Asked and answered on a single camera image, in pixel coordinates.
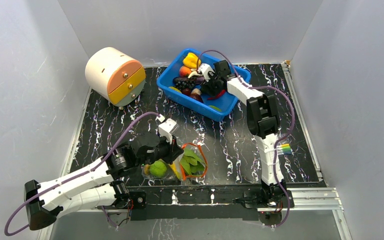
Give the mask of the clear orange zip bag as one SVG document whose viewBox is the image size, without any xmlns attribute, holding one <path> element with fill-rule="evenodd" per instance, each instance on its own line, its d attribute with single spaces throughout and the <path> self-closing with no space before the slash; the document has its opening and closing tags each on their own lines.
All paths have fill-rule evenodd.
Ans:
<svg viewBox="0 0 384 240">
<path fill-rule="evenodd" d="M 208 161 L 202 147 L 194 143 L 182 145 L 183 154 L 172 163 L 158 159 L 153 163 L 144 164 L 141 174 L 147 180 L 179 180 L 202 178 L 208 171 Z"/>
</svg>

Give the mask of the light green toy fruit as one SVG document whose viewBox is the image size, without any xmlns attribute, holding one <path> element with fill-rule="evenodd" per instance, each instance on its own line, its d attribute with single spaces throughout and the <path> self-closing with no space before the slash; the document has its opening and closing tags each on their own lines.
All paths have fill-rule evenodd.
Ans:
<svg viewBox="0 0 384 240">
<path fill-rule="evenodd" d="M 150 165 L 149 173 L 157 178 L 162 178 L 166 175 L 167 166 L 164 161 L 158 160 Z"/>
</svg>

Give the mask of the green toy leaf vegetable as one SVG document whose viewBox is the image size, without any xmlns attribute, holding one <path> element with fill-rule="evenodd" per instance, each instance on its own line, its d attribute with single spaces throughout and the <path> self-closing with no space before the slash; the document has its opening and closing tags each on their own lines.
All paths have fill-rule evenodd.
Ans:
<svg viewBox="0 0 384 240">
<path fill-rule="evenodd" d="M 196 148 L 186 147 L 179 163 L 186 177 L 199 177 L 207 170 L 207 162 Z"/>
</svg>

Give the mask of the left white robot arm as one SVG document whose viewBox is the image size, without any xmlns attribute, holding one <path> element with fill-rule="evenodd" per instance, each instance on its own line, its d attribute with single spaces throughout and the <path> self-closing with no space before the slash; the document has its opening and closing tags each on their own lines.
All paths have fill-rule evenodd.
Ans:
<svg viewBox="0 0 384 240">
<path fill-rule="evenodd" d="M 130 207 L 140 195 L 129 193 L 121 178 L 146 164 L 172 164 L 183 153 L 176 137 L 150 133 L 123 142 L 113 152 L 58 179 L 41 183 L 30 180 L 24 185 L 28 227 L 40 230 L 67 214 L 89 208 Z"/>
</svg>

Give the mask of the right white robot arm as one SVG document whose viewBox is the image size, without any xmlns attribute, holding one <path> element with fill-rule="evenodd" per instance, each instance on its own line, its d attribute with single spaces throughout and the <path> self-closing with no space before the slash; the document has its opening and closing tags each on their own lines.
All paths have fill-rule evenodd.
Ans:
<svg viewBox="0 0 384 240">
<path fill-rule="evenodd" d="M 261 161 L 261 188 L 247 190 L 242 197 L 234 200 L 245 208 L 269 208 L 290 205 L 286 182 L 278 161 L 280 142 L 280 117 L 275 95 L 267 95 L 260 87 L 254 87 L 231 68 L 226 60 L 214 66 L 199 64 L 198 73 L 204 77 L 201 91 L 212 97 L 225 91 L 246 105 L 246 122 L 249 132 L 257 143 Z"/>
</svg>

